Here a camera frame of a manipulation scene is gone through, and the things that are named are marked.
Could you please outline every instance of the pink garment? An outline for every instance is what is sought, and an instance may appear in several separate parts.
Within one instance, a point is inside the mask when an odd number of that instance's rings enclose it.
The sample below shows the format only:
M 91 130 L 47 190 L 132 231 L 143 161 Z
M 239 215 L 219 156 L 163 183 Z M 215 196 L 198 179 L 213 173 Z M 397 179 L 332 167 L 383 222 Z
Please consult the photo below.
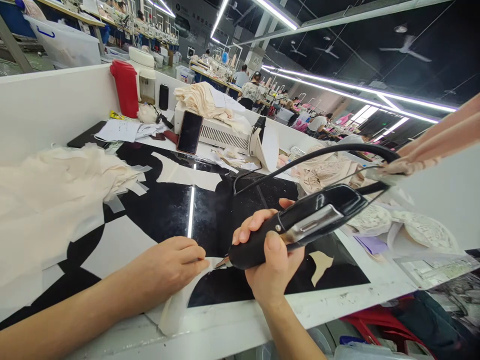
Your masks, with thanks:
M 304 122 L 302 120 L 297 120 L 297 122 L 292 126 L 295 130 L 298 130 L 299 132 L 304 133 L 307 131 L 307 128 L 309 127 L 309 124 L 307 122 Z
M 411 175 L 480 141 L 480 93 L 398 151 L 383 173 Z
M 343 125 L 345 124 L 348 120 L 349 120 L 349 116 L 352 115 L 353 113 L 349 113 L 348 115 L 345 115 L 345 116 L 342 116 L 341 118 L 339 118 L 336 123 L 337 124 L 340 124 L 340 125 Z

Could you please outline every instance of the paper sheet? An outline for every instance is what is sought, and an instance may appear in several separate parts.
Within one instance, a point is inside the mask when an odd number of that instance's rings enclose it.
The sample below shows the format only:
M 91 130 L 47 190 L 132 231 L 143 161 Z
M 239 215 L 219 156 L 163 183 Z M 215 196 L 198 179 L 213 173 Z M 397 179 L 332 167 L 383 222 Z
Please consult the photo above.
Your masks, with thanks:
M 96 134 L 96 137 L 108 142 L 125 141 L 134 143 L 141 125 L 141 122 L 136 121 L 109 119 Z
M 163 165 L 157 183 L 176 183 L 183 185 L 196 185 L 199 188 L 215 191 L 222 178 L 217 173 L 201 171 L 181 166 L 168 157 L 152 152 L 152 156 L 159 159 Z
M 125 215 L 105 224 L 100 242 L 81 267 L 104 279 L 156 244 Z

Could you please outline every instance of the ceiling fan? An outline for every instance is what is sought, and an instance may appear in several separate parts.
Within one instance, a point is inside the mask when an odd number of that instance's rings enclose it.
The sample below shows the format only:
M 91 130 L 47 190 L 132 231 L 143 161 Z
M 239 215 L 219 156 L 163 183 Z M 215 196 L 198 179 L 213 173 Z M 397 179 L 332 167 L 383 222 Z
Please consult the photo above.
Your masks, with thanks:
M 299 51 L 299 48 L 298 48 L 298 47 L 295 48 L 294 44 L 295 44 L 295 42 L 292 41 L 292 43 L 291 43 L 291 48 L 292 48 L 293 50 L 290 50 L 290 52 L 294 52 L 295 54 L 302 55 L 303 57 L 307 57 L 307 55 L 305 55 L 304 53 L 301 53 L 301 52 Z
M 327 47 L 326 49 L 322 49 L 321 47 L 314 47 L 314 49 L 317 49 L 317 50 L 326 52 L 327 54 L 332 55 L 334 58 L 340 59 L 337 55 L 335 55 L 335 54 L 332 52 L 332 49 L 333 49 L 333 48 L 334 48 L 333 45 L 330 45 L 330 46 Z
M 404 41 L 402 47 L 400 47 L 400 48 L 380 47 L 379 50 L 380 51 L 398 51 L 399 53 L 402 53 L 402 54 L 411 55 L 414 58 L 417 58 L 417 59 L 419 59 L 423 62 L 426 62 L 426 63 L 431 62 L 432 60 L 430 60 L 428 57 L 422 56 L 422 55 L 416 53 L 415 51 L 410 50 L 410 46 L 412 45 L 414 40 L 415 40 L 415 36 L 407 35 L 407 36 L 405 36 L 405 41 Z

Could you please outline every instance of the window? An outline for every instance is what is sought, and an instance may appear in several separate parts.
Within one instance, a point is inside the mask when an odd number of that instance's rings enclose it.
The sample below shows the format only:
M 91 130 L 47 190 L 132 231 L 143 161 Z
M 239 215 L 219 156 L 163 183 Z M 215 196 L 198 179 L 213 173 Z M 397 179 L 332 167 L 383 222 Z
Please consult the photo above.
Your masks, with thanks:
M 365 121 L 368 120 L 379 108 L 375 106 L 365 105 L 357 112 L 349 121 L 346 122 L 345 126 L 357 128 Z

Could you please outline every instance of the worker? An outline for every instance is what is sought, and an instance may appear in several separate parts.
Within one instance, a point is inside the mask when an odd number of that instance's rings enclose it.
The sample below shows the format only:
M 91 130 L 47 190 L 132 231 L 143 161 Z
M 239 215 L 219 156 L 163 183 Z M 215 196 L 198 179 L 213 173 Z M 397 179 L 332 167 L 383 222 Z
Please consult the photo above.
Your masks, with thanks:
M 293 204 L 280 199 L 280 206 Z M 233 233 L 232 244 L 246 243 L 251 231 L 278 211 L 264 209 Z M 265 237 L 266 262 L 245 271 L 284 360 L 325 360 L 285 298 L 285 289 L 304 259 L 305 248 L 290 253 L 280 236 Z M 0 331 L 0 359 L 60 359 L 116 323 L 165 302 L 209 267 L 195 240 L 171 237 L 152 246 L 125 267 L 92 287 Z
M 210 57 L 210 49 L 208 48 L 205 53 L 201 56 L 201 61 L 205 64 L 209 64 L 209 57 Z
M 241 70 L 237 71 L 233 75 L 232 82 L 235 83 L 239 88 L 241 88 L 245 83 L 249 82 L 249 76 L 247 75 L 247 64 L 241 66 Z
M 296 113 L 297 110 L 295 110 L 295 104 L 299 102 L 299 97 L 298 96 L 295 96 L 292 100 L 289 100 L 286 105 L 285 105 L 285 109 L 291 111 L 291 112 L 294 112 Z
M 136 18 L 145 22 L 144 13 L 140 9 L 136 12 Z
M 372 139 L 372 134 L 364 134 L 364 135 L 357 135 L 351 134 L 345 136 L 342 140 L 337 142 L 337 145 L 344 145 L 344 144 L 364 144 L 368 143 Z
M 275 108 L 275 110 L 279 111 L 282 106 L 287 104 L 287 99 L 288 99 L 288 92 L 287 90 L 282 90 L 280 91 L 277 96 L 275 97 L 275 100 L 273 100 L 272 106 Z
M 320 132 L 324 129 L 325 125 L 332 119 L 333 114 L 328 113 L 326 116 L 315 116 L 310 119 L 308 127 L 306 128 L 306 134 L 313 138 L 318 139 Z
M 263 88 L 260 86 L 261 78 L 262 74 L 260 72 L 254 72 L 251 77 L 251 82 L 246 82 L 238 93 L 240 97 L 238 103 L 243 105 L 247 110 L 252 110 L 254 104 L 260 104 L 260 99 L 263 95 Z

